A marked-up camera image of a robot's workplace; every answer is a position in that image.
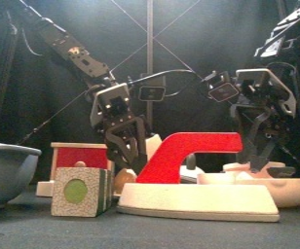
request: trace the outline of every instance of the metal pole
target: metal pole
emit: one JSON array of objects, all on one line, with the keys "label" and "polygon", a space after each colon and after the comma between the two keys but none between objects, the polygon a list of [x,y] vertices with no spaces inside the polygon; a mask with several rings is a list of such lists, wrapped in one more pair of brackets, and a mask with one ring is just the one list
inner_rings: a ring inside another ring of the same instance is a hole
[{"label": "metal pole", "polygon": [[[155,1],[148,0],[148,75],[155,73]],[[146,120],[153,128],[153,101],[146,101]]]}]

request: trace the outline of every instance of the white block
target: white block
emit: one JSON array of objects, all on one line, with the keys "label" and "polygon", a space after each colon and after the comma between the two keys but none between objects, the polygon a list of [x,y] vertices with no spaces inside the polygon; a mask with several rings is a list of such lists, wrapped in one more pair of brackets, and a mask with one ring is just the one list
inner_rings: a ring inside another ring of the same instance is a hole
[{"label": "white block", "polygon": [[54,181],[53,180],[49,182],[38,182],[36,195],[42,196],[42,197],[52,197],[53,190],[54,190]]}]

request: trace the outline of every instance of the gray bowl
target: gray bowl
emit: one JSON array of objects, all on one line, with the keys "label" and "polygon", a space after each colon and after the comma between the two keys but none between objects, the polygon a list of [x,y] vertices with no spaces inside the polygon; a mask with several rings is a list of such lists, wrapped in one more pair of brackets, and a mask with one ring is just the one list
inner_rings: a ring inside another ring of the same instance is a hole
[{"label": "gray bowl", "polygon": [[29,147],[0,144],[0,208],[26,189],[41,151]]}]

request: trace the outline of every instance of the black background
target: black background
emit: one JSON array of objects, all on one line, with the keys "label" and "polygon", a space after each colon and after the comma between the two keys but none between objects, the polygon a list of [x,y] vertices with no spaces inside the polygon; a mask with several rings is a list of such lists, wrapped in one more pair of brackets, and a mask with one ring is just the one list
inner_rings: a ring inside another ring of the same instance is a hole
[{"label": "black background", "polygon": [[[93,57],[108,63],[118,82],[140,78],[146,65],[145,0],[29,0],[33,8],[62,26],[84,43]],[[195,7],[168,27],[184,11]],[[287,1],[289,13],[296,1]],[[36,32],[12,13],[20,40],[0,105],[0,142],[16,144],[61,108],[86,90],[69,63],[50,50]],[[269,0],[164,0],[155,1],[155,35],[159,41],[204,78],[213,70],[235,73],[255,66],[253,55],[271,37],[280,22],[276,1]],[[34,55],[22,36],[25,28]],[[2,47],[9,44],[10,22],[0,16]],[[142,50],[122,64],[121,62]],[[155,41],[155,73],[187,69],[171,52]],[[232,131],[229,104],[208,99],[191,75],[168,77],[168,93],[185,84],[187,91],[155,104],[153,131],[165,139],[179,131]],[[145,102],[133,99],[133,111],[145,114]],[[25,146],[42,150],[36,180],[49,179],[52,142],[101,143],[89,123],[92,103],[81,98],[26,141]],[[199,165],[219,171],[235,159],[227,155],[204,155]]]}]

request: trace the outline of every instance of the gray table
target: gray table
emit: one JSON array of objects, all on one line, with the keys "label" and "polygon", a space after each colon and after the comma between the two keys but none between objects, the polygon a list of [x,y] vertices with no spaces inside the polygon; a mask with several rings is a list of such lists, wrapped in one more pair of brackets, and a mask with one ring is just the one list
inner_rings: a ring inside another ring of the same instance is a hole
[{"label": "gray table", "polygon": [[36,186],[0,209],[0,248],[300,248],[300,207],[279,223],[193,221],[121,214],[53,217]]}]

